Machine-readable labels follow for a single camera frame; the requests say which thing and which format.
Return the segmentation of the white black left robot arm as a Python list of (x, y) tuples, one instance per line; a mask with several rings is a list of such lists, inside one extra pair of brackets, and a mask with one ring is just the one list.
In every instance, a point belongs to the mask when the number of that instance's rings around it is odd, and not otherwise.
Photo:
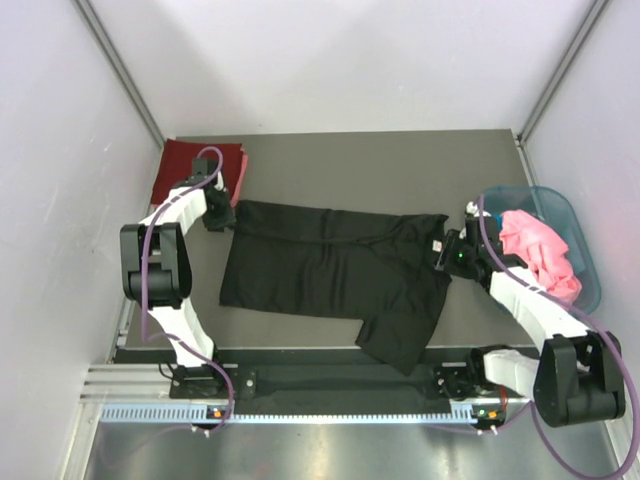
[(192, 384), (205, 396), (226, 387), (225, 370), (214, 364), (216, 344), (204, 332), (191, 300), (193, 272), (185, 236), (194, 224), (214, 216), (225, 228), (233, 211), (223, 175), (194, 175), (170, 190), (154, 213), (120, 230), (122, 284), (125, 296), (140, 308), (141, 337), (164, 337), (176, 363), (194, 370)]

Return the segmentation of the black t shirt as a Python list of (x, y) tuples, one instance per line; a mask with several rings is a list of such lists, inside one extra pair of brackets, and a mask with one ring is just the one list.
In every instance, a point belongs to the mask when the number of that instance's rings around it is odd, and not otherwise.
[(359, 320), (356, 345), (409, 375), (451, 283), (436, 270), (444, 214), (389, 215), (243, 200), (219, 303)]

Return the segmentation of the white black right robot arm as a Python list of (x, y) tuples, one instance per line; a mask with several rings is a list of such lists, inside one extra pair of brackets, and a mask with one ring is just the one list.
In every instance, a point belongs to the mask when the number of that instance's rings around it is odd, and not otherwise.
[(479, 283), (524, 329), (539, 356), (507, 345), (472, 349), (467, 384), (487, 396), (506, 387), (534, 402), (551, 427), (617, 419), (626, 411), (625, 385), (612, 349), (601, 335), (545, 295), (523, 258), (507, 253), (493, 218), (469, 216), (464, 230), (433, 243), (436, 270)]

